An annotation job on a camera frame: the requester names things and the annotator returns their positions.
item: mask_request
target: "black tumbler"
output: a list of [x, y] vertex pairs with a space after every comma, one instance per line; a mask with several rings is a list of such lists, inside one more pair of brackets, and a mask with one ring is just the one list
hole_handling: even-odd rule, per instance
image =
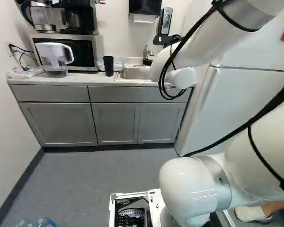
[[113, 56], [103, 56], [105, 74], [107, 77], [112, 77], [114, 75], [114, 57]]

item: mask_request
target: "countertop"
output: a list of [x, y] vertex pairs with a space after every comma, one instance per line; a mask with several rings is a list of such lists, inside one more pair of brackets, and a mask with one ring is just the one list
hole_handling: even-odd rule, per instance
[[158, 83], [151, 81], [141, 82], [139, 80], [115, 80], [115, 72], [112, 77], [107, 77], [105, 72], [98, 73], [70, 73], [64, 78], [50, 78], [41, 73], [30, 79], [8, 78], [9, 84], [33, 84], [33, 85], [73, 85], [73, 86], [129, 86], [129, 87], [158, 87]]

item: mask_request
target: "coffee maker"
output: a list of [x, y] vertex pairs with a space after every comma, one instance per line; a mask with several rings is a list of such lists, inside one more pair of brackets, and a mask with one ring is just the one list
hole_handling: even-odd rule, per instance
[[15, 0], [39, 33], [98, 35], [94, 0]]

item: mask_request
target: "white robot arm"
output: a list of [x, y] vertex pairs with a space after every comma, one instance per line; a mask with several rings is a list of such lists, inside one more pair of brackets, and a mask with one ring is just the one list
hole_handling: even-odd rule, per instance
[[[175, 51], [181, 43], [158, 54], [151, 79], [159, 81], [167, 65], [165, 81], [189, 87], [195, 73], [192, 66], [211, 62], [282, 9], [284, 0], [229, 0], [223, 12], [232, 23], [223, 12], [211, 12], [173, 57], [177, 70], [166, 62], [170, 62], [170, 49]], [[168, 161], [160, 170], [159, 182], [166, 204], [161, 213], [163, 227], [200, 227], [216, 210], [263, 200], [284, 201], [284, 104], [237, 135], [222, 154]]]
[[[169, 64], [166, 82], [184, 89], [193, 83], [193, 66], [210, 63], [228, 49], [252, 35], [284, 9], [284, 0], [220, 0], [211, 9], [194, 36], [190, 37], [173, 59], [177, 70]], [[172, 52], [183, 41], [163, 49], [151, 65], [151, 80], [158, 82]]]

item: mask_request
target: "refrigerator door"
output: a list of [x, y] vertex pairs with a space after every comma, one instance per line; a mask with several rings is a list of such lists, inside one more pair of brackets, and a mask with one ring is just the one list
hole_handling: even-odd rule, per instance
[[[187, 108], [177, 152], [183, 156], [221, 139], [257, 114], [283, 85], [284, 72], [210, 67], [197, 101]], [[223, 152], [227, 143], [202, 155]]]
[[284, 11], [259, 31], [212, 62], [218, 67], [284, 70]]

